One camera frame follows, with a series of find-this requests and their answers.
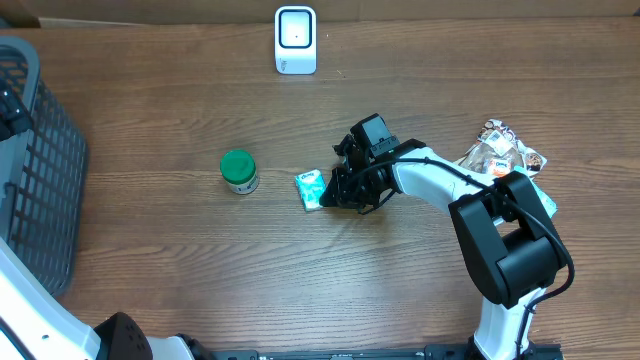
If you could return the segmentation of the teal snack packet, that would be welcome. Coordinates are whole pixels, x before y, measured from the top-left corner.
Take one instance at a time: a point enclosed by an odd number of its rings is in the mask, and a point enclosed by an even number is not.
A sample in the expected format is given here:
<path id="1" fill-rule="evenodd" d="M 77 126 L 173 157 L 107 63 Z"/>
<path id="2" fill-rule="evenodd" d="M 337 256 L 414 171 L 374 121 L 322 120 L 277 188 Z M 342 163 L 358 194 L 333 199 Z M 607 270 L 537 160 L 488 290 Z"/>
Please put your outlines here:
<path id="1" fill-rule="evenodd" d="M 521 166 L 516 165 L 513 169 L 514 172 L 518 172 L 521 174 L 524 174 L 525 177 L 530 181 L 530 183 L 533 185 L 534 190 L 536 191 L 536 194 L 538 195 L 547 215 L 552 218 L 557 210 L 558 207 L 556 205 L 556 203 L 552 200 L 552 198 L 547 195 L 535 182 L 534 180 L 529 176 L 527 170 Z"/>

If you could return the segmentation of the green lid Knorr jar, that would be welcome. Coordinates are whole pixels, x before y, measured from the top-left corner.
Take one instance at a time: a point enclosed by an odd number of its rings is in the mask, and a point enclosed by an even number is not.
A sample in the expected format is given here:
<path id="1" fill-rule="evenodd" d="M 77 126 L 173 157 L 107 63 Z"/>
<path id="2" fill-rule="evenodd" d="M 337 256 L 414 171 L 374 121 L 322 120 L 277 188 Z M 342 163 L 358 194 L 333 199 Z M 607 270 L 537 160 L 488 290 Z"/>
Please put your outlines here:
<path id="1" fill-rule="evenodd" d="M 236 194 L 250 194 L 259 185 L 255 160 L 245 150 L 234 149 L 227 152 L 220 160 L 220 172 L 230 190 Z"/>

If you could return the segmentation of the small green white box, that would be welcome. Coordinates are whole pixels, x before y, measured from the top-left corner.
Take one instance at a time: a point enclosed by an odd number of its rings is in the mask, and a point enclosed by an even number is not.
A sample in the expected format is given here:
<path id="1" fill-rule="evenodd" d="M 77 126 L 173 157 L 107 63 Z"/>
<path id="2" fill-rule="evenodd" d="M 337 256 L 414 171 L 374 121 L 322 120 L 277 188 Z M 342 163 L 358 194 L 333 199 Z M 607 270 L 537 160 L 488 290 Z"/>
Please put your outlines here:
<path id="1" fill-rule="evenodd" d="M 306 212 L 322 208 L 320 198 L 326 190 L 326 184 L 318 169 L 296 175 L 294 182 Z"/>

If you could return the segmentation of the orange tissue packet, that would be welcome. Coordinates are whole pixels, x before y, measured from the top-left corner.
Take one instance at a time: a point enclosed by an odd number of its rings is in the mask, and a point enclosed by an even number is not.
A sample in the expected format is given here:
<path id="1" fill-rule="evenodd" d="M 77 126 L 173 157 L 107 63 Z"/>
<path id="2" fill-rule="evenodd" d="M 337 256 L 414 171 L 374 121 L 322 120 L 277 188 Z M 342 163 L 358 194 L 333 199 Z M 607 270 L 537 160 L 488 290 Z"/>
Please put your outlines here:
<path id="1" fill-rule="evenodd" d="M 509 159 L 491 158 L 485 161 L 484 171 L 486 174 L 496 177 L 503 177 L 513 169 L 513 164 Z"/>

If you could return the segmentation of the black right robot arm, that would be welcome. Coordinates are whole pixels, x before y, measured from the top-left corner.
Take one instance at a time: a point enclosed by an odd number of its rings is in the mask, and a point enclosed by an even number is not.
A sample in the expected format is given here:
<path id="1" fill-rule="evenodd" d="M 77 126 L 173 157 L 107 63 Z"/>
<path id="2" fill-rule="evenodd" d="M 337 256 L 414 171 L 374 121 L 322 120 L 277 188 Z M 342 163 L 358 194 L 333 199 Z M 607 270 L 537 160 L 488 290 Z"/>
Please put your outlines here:
<path id="1" fill-rule="evenodd" d="M 560 359 L 558 345 L 528 332 L 537 306 L 575 278 L 568 249 L 525 174 L 495 177 L 465 169 L 416 139 L 400 142 L 374 113 L 335 145 L 342 158 L 323 207 L 365 215 L 395 194 L 420 198 L 451 217 L 466 269 L 483 296 L 478 328 L 464 345 L 428 345 L 427 359 Z"/>

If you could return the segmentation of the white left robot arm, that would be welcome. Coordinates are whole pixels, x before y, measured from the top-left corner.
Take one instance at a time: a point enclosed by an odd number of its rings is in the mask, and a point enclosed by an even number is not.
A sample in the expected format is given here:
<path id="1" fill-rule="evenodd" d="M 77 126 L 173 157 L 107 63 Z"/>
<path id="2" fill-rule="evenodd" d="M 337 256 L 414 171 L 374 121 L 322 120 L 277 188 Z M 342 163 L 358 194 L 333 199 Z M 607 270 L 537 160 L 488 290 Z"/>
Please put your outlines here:
<path id="1" fill-rule="evenodd" d="M 146 336 L 123 312 L 96 327 L 55 298 L 74 270 L 87 142 L 44 86 L 1 83 L 1 356 L 191 359 L 183 336 Z"/>

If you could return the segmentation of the beige resealable pouch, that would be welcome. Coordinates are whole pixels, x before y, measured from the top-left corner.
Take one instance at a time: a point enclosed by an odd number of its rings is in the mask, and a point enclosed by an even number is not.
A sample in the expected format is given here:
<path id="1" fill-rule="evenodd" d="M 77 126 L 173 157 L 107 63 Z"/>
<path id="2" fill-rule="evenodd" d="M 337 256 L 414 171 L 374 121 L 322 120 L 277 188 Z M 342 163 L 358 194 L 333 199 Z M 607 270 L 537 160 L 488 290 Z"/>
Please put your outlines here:
<path id="1" fill-rule="evenodd" d="M 521 166 L 530 177 L 535 177 L 547 163 L 543 155 L 526 146 L 506 123 L 498 119 L 489 119 L 483 125 L 475 143 L 455 164 L 486 174 L 484 164 L 491 158 L 509 159 L 513 169 L 516 165 Z"/>

